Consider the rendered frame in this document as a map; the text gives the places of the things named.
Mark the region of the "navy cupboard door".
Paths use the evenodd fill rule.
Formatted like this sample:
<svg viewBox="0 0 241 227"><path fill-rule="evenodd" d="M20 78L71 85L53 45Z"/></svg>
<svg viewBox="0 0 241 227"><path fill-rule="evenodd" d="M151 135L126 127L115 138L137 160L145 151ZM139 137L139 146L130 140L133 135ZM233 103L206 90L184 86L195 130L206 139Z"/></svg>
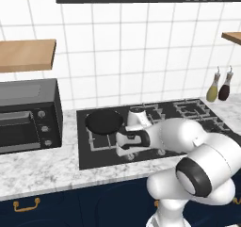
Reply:
<svg viewBox="0 0 241 227"><path fill-rule="evenodd" d="M241 170L233 177L235 198L241 199ZM184 217L192 227L241 227L241 204L231 201L222 206L210 206L189 202L185 206Z"/></svg>
<svg viewBox="0 0 241 227"><path fill-rule="evenodd" d="M83 227L146 227L155 211L146 178L78 190Z"/></svg>

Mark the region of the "black frying pan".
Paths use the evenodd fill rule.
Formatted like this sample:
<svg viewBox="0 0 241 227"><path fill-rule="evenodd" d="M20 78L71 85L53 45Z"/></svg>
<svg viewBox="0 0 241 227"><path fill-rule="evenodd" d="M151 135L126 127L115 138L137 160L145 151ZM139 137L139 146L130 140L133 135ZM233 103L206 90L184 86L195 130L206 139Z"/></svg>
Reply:
<svg viewBox="0 0 241 227"><path fill-rule="evenodd" d="M85 119L87 129L97 135L106 136L116 133L124 123L123 116L112 109L94 110Z"/></svg>

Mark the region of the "dark vinegar bottle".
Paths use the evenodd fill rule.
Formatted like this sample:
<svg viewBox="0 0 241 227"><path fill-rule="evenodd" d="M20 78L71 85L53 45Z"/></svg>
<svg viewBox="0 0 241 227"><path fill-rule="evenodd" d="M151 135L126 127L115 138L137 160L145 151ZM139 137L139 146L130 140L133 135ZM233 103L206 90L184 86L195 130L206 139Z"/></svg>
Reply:
<svg viewBox="0 0 241 227"><path fill-rule="evenodd" d="M218 92L218 99L220 101L226 101L227 98L229 97L232 77L233 77L233 68L230 68L230 70L227 72L225 82Z"/></svg>

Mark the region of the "black gas hob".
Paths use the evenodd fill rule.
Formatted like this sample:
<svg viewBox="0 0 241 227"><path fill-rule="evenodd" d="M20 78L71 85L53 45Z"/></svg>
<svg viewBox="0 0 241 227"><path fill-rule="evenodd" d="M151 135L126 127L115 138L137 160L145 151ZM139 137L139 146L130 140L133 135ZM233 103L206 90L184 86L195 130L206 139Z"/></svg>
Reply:
<svg viewBox="0 0 241 227"><path fill-rule="evenodd" d="M80 170L178 155L178 153L166 151L165 155L160 156L157 154L158 150L156 149L135 150L135 159L129 161L127 156L118 156L116 153L116 133L106 136L97 135L90 132L85 125L86 116L94 110L112 109L123 116L124 123L122 126L126 126L129 110L136 108L141 108L146 111L147 119L151 124L159 123L162 120L170 118L186 118L199 122L203 129L207 132L221 133L232 139L238 139L238 136L234 133L234 131L201 99L187 99L182 101L78 110L76 112L76 119Z"/></svg>

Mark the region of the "wide wooden wall shelf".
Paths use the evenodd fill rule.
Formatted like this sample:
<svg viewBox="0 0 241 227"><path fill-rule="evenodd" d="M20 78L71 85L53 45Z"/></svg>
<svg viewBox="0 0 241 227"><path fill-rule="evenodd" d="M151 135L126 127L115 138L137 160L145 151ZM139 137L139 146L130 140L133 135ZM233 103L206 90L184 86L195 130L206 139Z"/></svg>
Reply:
<svg viewBox="0 0 241 227"><path fill-rule="evenodd" d="M0 73L53 68L56 40L0 41Z"/></svg>

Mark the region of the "yellow oil bottle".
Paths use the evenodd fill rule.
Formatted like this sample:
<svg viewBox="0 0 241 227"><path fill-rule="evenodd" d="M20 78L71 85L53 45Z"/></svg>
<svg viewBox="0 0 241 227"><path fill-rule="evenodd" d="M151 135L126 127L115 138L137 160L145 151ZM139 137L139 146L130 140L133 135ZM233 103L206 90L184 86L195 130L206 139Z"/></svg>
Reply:
<svg viewBox="0 0 241 227"><path fill-rule="evenodd" d="M220 78L220 71L217 71L214 76L214 80L209 90L206 93L206 100L208 102L214 102L217 98L217 85Z"/></svg>

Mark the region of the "navy drawer front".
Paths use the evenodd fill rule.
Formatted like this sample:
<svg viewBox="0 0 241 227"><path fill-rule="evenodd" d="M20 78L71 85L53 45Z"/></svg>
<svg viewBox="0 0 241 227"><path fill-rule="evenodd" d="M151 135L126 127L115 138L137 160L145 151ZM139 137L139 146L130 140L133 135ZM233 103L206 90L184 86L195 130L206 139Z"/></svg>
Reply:
<svg viewBox="0 0 241 227"><path fill-rule="evenodd" d="M0 227L83 227L78 197L62 191L0 202Z"/></svg>

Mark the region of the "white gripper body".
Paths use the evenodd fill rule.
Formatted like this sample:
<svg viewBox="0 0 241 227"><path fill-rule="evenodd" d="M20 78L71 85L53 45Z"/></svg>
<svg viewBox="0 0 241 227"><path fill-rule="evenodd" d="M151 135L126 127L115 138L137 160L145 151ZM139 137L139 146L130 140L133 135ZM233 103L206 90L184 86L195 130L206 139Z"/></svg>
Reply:
<svg viewBox="0 0 241 227"><path fill-rule="evenodd" d="M133 154L135 152L135 147L140 142L140 137L135 135L126 136L124 134L118 133L116 135L116 141L117 155L125 156L128 154Z"/></svg>

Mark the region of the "small wooden wall shelf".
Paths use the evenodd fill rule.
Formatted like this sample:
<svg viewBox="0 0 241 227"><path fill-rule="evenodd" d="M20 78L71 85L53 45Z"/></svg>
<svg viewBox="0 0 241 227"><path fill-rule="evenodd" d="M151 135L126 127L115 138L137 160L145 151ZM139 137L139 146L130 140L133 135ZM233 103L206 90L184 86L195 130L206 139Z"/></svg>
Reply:
<svg viewBox="0 0 241 227"><path fill-rule="evenodd" d="M241 45L241 32L223 32L221 37L223 39Z"/></svg>

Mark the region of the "black toaster oven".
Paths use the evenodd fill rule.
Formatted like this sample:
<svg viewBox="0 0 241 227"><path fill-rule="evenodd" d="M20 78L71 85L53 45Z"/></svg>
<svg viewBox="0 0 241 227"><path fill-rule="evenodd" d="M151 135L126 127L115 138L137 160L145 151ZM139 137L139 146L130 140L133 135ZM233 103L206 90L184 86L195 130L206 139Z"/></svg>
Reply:
<svg viewBox="0 0 241 227"><path fill-rule="evenodd" d="M43 110L44 118L38 116ZM40 148L51 149L62 145L63 113L60 102L58 83L55 78L0 83L0 113L31 111L37 125L40 138ZM41 132L46 125L49 132ZM52 140L52 145L44 145L46 139Z"/></svg>

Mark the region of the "toaster oven glass door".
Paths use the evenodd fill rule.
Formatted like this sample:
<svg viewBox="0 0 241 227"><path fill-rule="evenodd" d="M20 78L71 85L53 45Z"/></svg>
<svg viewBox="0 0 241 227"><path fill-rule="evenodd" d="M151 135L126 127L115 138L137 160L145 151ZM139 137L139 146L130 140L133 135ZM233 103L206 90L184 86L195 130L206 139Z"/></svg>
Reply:
<svg viewBox="0 0 241 227"><path fill-rule="evenodd" d="M40 138L32 112L31 118L0 120L0 154L18 153L40 148Z"/></svg>

